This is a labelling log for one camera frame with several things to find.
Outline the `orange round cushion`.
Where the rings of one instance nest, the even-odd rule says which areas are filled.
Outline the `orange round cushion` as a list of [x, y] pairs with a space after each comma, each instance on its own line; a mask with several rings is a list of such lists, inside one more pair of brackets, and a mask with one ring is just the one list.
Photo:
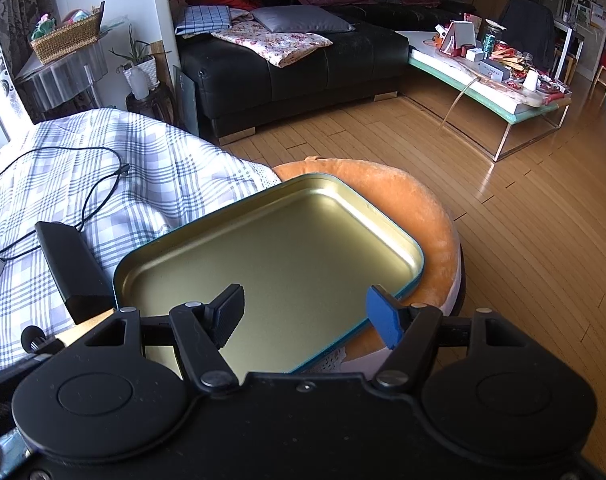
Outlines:
[[[455, 222], [435, 194], [408, 172], [359, 159], [308, 157], [274, 168], [282, 181], [302, 174], [331, 174], [361, 194], [417, 240], [425, 265], [418, 285], [399, 298], [403, 306], [428, 306], [456, 316], [465, 302], [466, 278], [462, 243]], [[391, 350], [371, 325], [303, 367], [305, 374], [361, 372], [367, 377]]]

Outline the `gold metal tin tray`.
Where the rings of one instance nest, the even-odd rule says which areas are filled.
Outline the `gold metal tin tray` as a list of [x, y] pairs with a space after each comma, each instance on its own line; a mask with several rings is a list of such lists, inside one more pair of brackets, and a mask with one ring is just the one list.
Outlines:
[[135, 249], [113, 286], [120, 306], [146, 316], [242, 286], [245, 312], [222, 355], [243, 377], [311, 366], [364, 330], [371, 286], [406, 298], [424, 267], [378, 206], [330, 174], [303, 174]]

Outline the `black power bank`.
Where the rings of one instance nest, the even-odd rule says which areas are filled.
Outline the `black power bank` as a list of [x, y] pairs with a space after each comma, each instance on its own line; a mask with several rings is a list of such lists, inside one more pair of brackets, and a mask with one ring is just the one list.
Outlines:
[[75, 324], [115, 308], [111, 285], [78, 229], [39, 221], [35, 232], [42, 253]]

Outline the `plaid checkered bed cloth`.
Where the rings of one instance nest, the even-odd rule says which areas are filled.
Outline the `plaid checkered bed cloth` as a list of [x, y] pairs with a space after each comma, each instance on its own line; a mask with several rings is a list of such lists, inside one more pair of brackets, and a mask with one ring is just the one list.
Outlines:
[[21, 359], [29, 325], [72, 327], [34, 231], [79, 229], [112, 275], [134, 249], [279, 183], [165, 122], [115, 108], [42, 122], [0, 151], [0, 370]]

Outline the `black leather sofa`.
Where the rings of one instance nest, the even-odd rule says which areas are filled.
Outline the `black leather sofa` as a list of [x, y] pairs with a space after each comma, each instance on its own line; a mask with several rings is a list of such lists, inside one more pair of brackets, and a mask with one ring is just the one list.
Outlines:
[[250, 48], [211, 34], [177, 41], [181, 73], [195, 85], [199, 135], [213, 142], [247, 136], [255, 128], [346, 102], [394, 92], [409, 47], [402, 30], [431, 32], [474, 13], [455, 0], [171, 0], [220, 4], [241, 11], [274, 6], [319, 6], [349, 24], [325, 32], [329, 46], [275, 65]]

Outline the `white plant pot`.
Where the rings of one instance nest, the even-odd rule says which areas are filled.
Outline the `white plant pot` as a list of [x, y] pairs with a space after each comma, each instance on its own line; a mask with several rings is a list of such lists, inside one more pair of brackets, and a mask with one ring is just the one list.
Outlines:
[[122, 73], [136, 100], [143, 100], [159, 88], [157, 58], [149, 42], [137, 39], [134, 27], [128, 26], [128, 51], [120, 53], [114, 49], [110, 53], [120, 60], [117, 71]]

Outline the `glass coffee table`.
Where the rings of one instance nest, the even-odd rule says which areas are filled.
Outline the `glass coffee table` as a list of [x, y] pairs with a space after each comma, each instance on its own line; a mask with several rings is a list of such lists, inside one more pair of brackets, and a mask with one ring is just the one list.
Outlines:
[[[437, 50], [430, 32], [401, 30], [399, 34], [408, 42], [408, 64], [411, 67], [417, 68], [458, 92], [451, 108], [466, 96], [504, 122], [505, 129], [497, 147], [491, 150], [472, 133], [454, 125], [448, 113], [435, 115], [443, 126], [452, 128], [491, 162], [500, 162], [520, 152], [557, 132], [564, 125], [571, 105], [570, 92], [562, 94], [558, 99], [548, 101], [540, 92], [515, 89], [505, 81], [492, 80], [480, 72], [477, 63], [472, 63], [467, 58], [450, 58]], [[512, 129], [534, 119], [541, 119], [548, 128], [527, 140], [509, 146], [508, 139]]]

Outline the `silver side table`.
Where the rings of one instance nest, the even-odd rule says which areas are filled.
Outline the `silver side table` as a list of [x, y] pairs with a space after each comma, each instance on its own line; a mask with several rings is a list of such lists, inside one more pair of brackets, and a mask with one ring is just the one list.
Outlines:
[[15, 84], [41, 113], [50, 112], [81, 94], [89, 96], [91, 107], [100, 108], [97, 82], [107, 73], [104, 52], [97, 41], [47, 64], [42, 64], [32, 53], [16, 76]]

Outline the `floral cushion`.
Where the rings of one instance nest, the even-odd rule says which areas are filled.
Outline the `floral cushion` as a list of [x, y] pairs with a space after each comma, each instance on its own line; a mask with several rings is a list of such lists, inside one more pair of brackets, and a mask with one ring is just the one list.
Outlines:
[[270, 32], [255, 21], [233, 24], [230, 29], [212, 32], [212, 36], [249, 49], [278, 68], [285, 68], [317, 50], [332, 46], [331, 40], [313, 32]]

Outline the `blue checkered pillow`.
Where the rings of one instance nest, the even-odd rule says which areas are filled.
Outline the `blue checkered pillow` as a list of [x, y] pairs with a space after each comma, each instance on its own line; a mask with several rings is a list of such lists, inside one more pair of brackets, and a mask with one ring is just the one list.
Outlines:
[[186, 6], [179, 12], [176, 36], [209, 34], [228, 29], [231, 16], [228, 6]]

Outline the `grey pillow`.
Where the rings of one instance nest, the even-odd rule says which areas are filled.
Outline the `grey pillow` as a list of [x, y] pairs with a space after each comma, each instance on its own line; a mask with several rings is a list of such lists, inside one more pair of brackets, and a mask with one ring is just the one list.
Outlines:
[[319, 6], [264, 6], [251, 12], [270, 32], [351, 32], [354, 27]]

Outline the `wicker basket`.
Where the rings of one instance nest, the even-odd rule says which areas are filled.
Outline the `wicker basket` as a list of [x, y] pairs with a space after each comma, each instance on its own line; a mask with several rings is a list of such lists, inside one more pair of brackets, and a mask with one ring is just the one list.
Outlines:
[[80, 48], [98, 41], [103, 18], [104, 2], [94, 6], [90, 13], [78, 10], [68, 14], [60, 26], [30, 40], [30, 46], [42, 64], [64, 58]]

